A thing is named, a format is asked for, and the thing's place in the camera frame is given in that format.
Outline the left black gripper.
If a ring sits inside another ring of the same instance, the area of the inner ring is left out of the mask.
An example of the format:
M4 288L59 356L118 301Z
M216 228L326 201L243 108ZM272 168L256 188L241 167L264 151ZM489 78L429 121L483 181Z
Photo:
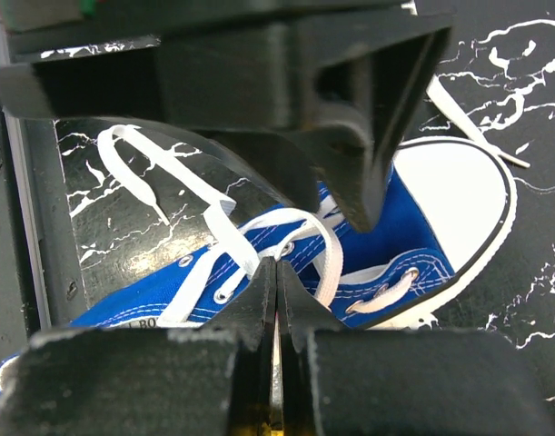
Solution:
M0 1L0 25L18 117L277 132L400 123L452 18L397 1Z

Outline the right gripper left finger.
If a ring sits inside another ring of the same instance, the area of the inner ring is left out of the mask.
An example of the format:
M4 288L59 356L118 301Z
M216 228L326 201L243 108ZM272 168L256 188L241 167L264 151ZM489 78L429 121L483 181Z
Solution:
M0 397L0 435L255 435L268 420L277 264L197 329L35 335Z

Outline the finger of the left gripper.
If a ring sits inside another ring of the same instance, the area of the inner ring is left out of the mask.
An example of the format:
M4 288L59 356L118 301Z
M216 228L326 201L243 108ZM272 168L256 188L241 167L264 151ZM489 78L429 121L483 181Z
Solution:
M391 159L449 41L447 26L394 28L321 66L303 148L352 227L379 221Z
M201 129L199 135L211 145L213 156L281 203L318 210L322 141L317 134Z

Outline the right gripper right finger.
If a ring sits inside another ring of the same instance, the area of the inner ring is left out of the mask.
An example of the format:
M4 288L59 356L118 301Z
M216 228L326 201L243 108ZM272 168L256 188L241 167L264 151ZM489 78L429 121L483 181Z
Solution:
M347 328L283 261L276 299L287 435L555 435L499 334Z

